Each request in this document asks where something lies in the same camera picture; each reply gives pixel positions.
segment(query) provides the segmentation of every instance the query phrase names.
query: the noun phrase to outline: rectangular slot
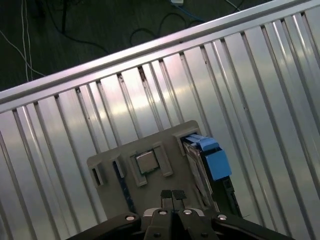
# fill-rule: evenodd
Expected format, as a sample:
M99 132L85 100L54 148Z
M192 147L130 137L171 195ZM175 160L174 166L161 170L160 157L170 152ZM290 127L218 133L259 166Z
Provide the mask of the rectangular slot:
M93 172L93 176L96 182L96 185L99 187L101 185L101 182L99 180L98 174L97 174L97 170L95 168L92 169Z

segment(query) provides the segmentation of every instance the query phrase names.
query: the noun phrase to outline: wire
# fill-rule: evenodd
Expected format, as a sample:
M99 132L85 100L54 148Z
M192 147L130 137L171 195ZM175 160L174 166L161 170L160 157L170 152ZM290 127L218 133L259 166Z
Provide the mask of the wire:
M24 53L24 59L27 58L26 54L26 44L25 44L25 22L24 22L24 0L21 0L21 21L22 21L22 43L23 43L23 53ZM29 82L29 75L28 75L28 66L27 61L25 62L25 75L26 75L26 81Z
M170 17L170 16L177 16L178 18L180 18L180 19L183 21L183 23L184 23L184 28L187 27L187 22L186 22L186 20L184 19L183 16L181 16L180 14L175 13L175 12L170 12L170 13L168 13L167 15L165 15L165 16L162 18L162 20L161 20L161 22L160 22L160 25L159 25L159 28L158 28L157 37L160 37L160 32L161 32L161 29L162 29L162 25L164 24L164 22L165 22L165 20L167 19L167 17Z
M179 18L183 21L183 23L184 23L184 28L187 28L187 22L186 22L186 20L184 19L183 16L181 16L180 14L175 13L175 12L170 12L170 13L168 13L167 15L165 15L165 16L162 18L162 20L161 20L161 22L160 22L160 24L159 24L158 31L157 31L156 34L155 34L153 31L151 31L150 29L147 29L147 28L144 28L144 27L141 27L141 28L138 28L138 29L134 30L134 31L131 33L130 38L129 38L129 43L130 43L130 45L133 46L133 43L132 43L133 36L134 36L136 33L139 33L139 32L145 32L145 33L151 35L151 36L153 37L153 39L159 38L159 37L161 36L160 33L161 33L162 26L163 26L165 20L166 20L169 16L177 16L177 17L179 17Z
M193 18L193 19L196 19L196 20L198 20L198 21L201 21L201 22L203 22L203 23L205 22L205 20L201 19L200 17L197 17L197 16L193 15L192 13L188 12L187 10L184 10L182 7L180 7L180 6L172 3L171 1L170 1L170 3L171 3L173 6L175 6L177 9L179 9L180 11L184 12L184 13L185 13L186 15L188 15L189 17L191 17L191 18Z
M195 23L200 23L200 24L203 24L204 22L203 21L199 21L199 20L193 20L191 22L189 22L189 24L187 25L187 29L190 28L193 24Z
M246 0L242 0L232 13L234 14L242 6L242 4L244 4L245 1Z
M149 30L149 29L147 29L147 28L141 27L141 28L138 28L138 29L134 30L134 31L131 33L130 39L129 39L129 43L130 43L131 46L133 46L132 38L134 37L134 35L135 35L136 33L139 33L139 32L145 32L145 33L151 35L151 36L153 37L153 39L156 39L156 38L157 38L157 35L155 35L153 31L151 31L151 30Z
M32 68L32 58L31 58L31 46L30 46L30 35L29 35L29 23L28 23L28 10L27 10L27 0L24 0L25 4L25 21L26 21L26 35L28 36L28 44L29 44L29 59L30 59L30 67ZM34 79L34 76L31 73L31 81Z
M80 44L88 44L88 45L92 45L92 46L95 46L101 50L103 50L107 55L109 54L109 52L101 45L95 43L95 42L90 42L90 41L83 41L83 40L79 40L79 39L76 39L76 38L73 38L65 33L63 33L61 30L59 30L59 28L57 27L56 25L56 22L54 20L54 17L50 11L50 7L49 7L49 4L48 4L48 0L45 0L45 3L46 3L46 7L48 8L48 12L49 12L49 15L50 15L50 18L51 18L51 21L54 25L54 28L58 31L58 33L62 34L63 36L65 36L67 39L70 39L72 41L75 41L77 43L80 43Z
M229 0L225 0L228 4L230 4L232 7L235 8L236 11L240 12L241 10L239 9L239 7L237 7L234 3L232 3L231 1Z
M26 58L24 57L24 55L22 54L22 52L19 50L19 48L17 48L13 43L11 43L11 42L8 40L8 38L6 37L6 35L5 35L1 30L0 30L0 34L4 37L4 39L5 39L12 47L14 47L14 48L19 52L19 54L20 54L21 57L23 58L25 64L30 68L31 71L33 71L34 73L39 74L39 75L41 75L41 76L43 76L43 77L46 76L46 75L44 75L43 73L34 70L34 69L29 65L28 61L26 60Z

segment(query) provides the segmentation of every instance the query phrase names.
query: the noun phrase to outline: blue connector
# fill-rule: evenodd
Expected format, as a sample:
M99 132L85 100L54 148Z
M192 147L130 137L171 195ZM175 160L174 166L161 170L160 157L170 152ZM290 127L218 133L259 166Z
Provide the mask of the blue connector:
M214 138L192 134L185 139L192 143L191 146L197 146L202 150L202 156L206 159L214 181L232 174L227 155Z

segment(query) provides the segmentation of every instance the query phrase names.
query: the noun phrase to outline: black cable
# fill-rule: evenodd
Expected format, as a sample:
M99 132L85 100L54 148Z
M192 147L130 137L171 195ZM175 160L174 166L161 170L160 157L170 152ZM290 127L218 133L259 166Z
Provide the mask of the black cable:
M192 24L195 24L195 23L203 24L203 23L205 23L205 21L193 20L193 21L189 22L187 29L192 27Z
M157 32L157 36L158 36L158 37L160 37L160 32L161 32L161 29L162 29L162 25L164 24L164 22L165 22L165 20L167 19L167 17L170 17L170 16L177 16L177 17L179 17L179 18L183 21L183 23L184 23L184 28L187 27L187 22L186 22L186 20L184 19L183 16L181 16L180 14L175 13L175 12L170 12L170 13L168 13L167 15L165 15L165 16L162 18L161 22L160 22L160 25L159 25L159 28L158 28L158 32Z
M103 50L107 55L109 54L109 52L108 52L103 46L101 46L101 45L99 45L99 44L97 44L97 43L95 43L95 42L83 41L83 40L75 39L75 38L73 38L73 37L71 37L71 36L68 36L67 34L63 33L61 30L59 30L59 28L57 27L56 22L55 22L55 20L54 20L54 17L53 17L53 15L52 15L52 13L51 13L51 10L50 10L49 4L48 4L48 0L45 0L45 3L46 3L46 7L48 8L48 12L49 12L50 18L51 18L51 20L52 20L52 23L53 23L53 25L54 25L54 28L55 28L61 35L65 36L67 39L70 39L70 40L75 41L75 42L80 43L80 44L88 44L88 45L95 46L95 47Z
M242 6L242 4L244 4L245 1L246 1L246 0L242 0L242 1L239 3L239 5L236 6L236 9L234 9L234 11L233 11L232 13L234 14L236 11L238 11L238 9Z
M160 22L160 24L159 24L159 28L158 28L157 33L154 33L154 32L151 31L150 29L147 29L147 28L144 28L144 27L138 28L138 29L134 30L134 31L131 33L130 38L129 38L129 43L130 43L130 45L133 46L133 43L132 43L133 36L134 36L136 33L138 33L138 32L145 32L145 33L151 35L151 36L153 37L153 39L159 38L159 37L161 36L160 33L161 33L162 26L163 26L165 20L166 20L169 16L177 16L177 17L179 17L179 18L183 21L183 23L184 23L184 28L185 28L185 29L187 28L187 22L186 22L186 20L184 19L183 16L181 16L180 14L175 13L175 12L170 12L170 13L166 14L166 15L162 18L162 20L161 20L161 22Z
M147 28L141 27L141 28L138 28L138 29L134 30L134 31L131 33L131 35L130 35L130 40L129 40L129 43L130 43L131 46L133 46L133 44L132 44L132 38L133 38L133 36L134 36L136 33L138 33L138 32L145 32L145 33L151 35L151 36L153 37L153 39L156 39L156 38L157 38L157 35L155 35L153 31L151 31L151 30L149 30L149 29L147 29Z

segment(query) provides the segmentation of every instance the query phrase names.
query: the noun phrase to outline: dark floor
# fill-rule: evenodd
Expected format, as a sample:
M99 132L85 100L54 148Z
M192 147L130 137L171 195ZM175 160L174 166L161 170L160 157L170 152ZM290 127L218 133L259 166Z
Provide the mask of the dark floor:
M43 1L45 17L35 17L28 4L28 27L30 35L32 66L35 70L50 75L107 55L103 50L88 44L77 43L58 33ZM62 0L48 0L58 27L61 28ZM74 38L95 42L109 54L129 48L130 36L138 28L147 28L157 35L165 36L199 24L170 4L170 0L68 0L66 33ZM236 6L242 0L230 0ZM241 9L265 3L265 0L245 0ZM183 8L204 21L214 20L234 12L235 8L224 0L184 0ZM23 52L21 0L0 0L0 30ZM152 40L146 32L137 32L133 45ZM33 79L40 76L33 74ZM0 91L25 83L25 62L20 54L0 35Z

